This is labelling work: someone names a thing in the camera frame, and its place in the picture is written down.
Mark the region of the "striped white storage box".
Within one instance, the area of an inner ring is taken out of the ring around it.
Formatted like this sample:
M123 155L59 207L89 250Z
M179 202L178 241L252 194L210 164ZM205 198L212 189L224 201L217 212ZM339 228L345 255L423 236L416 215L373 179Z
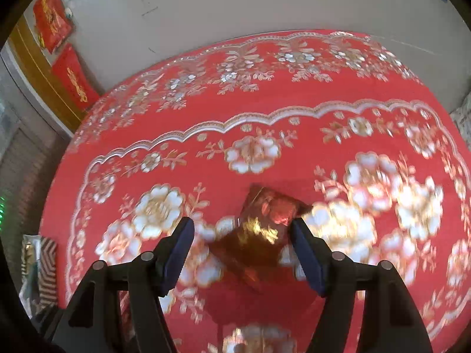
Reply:
M24 235L21 244L19 299L32 319L57 304L57 243L41 235Z

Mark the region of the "floral cushioned chair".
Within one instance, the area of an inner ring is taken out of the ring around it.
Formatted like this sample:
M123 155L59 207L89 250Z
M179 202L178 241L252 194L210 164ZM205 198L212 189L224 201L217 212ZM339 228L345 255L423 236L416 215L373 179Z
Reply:
M450 114L461 137L468 147L471 143L471 92L464 98L462 104Z

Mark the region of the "lower red wall banner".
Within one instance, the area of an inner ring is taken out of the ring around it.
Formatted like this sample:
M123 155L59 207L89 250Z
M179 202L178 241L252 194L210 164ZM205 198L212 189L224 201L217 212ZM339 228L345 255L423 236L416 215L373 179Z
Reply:
M84 74L77 53L70 43L65 44L53 63L51 71L61 81L69 92L73 103L81 111L88 110L100 98Z

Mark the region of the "red wall banner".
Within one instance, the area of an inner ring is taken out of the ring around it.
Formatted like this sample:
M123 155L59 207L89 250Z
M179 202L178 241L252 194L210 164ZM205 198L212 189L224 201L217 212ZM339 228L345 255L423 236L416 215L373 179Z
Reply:
M88 110L100 98L84 74L77 53L70 43L65 44L53 63L51 71L61 81L69 92L73 103L81 111Z
M52 54L72 33L62 0L37 0L33 7L40 43Z

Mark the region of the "wooden door frame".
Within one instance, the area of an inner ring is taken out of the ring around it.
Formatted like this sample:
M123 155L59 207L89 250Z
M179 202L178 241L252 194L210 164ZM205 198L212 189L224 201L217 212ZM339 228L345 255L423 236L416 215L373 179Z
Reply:
M50 126L73 136L84 119L84 112L52 73L52 66L34 39L24 16L18 19L6 44L7 64L26 98L32 101Z

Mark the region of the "upper red wall banner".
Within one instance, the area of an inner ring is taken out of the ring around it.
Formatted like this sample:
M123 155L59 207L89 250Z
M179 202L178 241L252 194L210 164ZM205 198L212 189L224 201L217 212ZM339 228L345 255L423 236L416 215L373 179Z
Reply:
M33 7L40 43L52 54L72 33L62 0L37 0Z

